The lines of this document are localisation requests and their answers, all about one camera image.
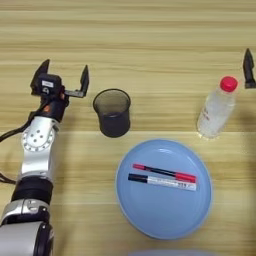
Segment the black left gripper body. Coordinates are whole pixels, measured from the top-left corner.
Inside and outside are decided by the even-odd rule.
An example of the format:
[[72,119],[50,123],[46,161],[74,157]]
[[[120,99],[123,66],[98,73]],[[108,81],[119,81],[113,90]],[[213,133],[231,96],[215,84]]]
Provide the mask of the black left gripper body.
[[54,119],[61,122],[66,107],[69,104],[69,97],[61,90],[59,93],[41,94],[41,104],[43,108],[39,111],[39,116]]

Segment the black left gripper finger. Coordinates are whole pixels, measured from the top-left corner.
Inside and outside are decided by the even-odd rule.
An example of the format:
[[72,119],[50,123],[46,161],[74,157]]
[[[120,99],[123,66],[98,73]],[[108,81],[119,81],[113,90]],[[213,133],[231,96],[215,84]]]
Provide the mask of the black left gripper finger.
[[88,66],[84,67],[84,70],[82,72],[81,78],[80,78],[80,84],[81,87],[79,90],[66,90],[65,94],[69,97],[76,97],[76,98],[84,98],[87,94],[87,90],[89,87],[89,69]]
[[42,64],[39,66],[39,68],[34,73],[34,76],[32,78],[30,88],[31,88],[31,94],[35,96],[40,95],[40,88],[39,88],[39,76],[41,74],[46,74],[48,72],[50,60],[46,59],[42,62]]

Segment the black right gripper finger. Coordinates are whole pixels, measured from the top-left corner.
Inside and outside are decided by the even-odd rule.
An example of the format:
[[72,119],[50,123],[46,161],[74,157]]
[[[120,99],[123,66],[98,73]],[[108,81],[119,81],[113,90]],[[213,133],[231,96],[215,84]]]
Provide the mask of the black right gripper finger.
[[246,49],[244,59],[243,59],[243,73],[245,78],[245,88],[255,89],[256,80],[253,75],[254,60],[252,53],[249,48]]

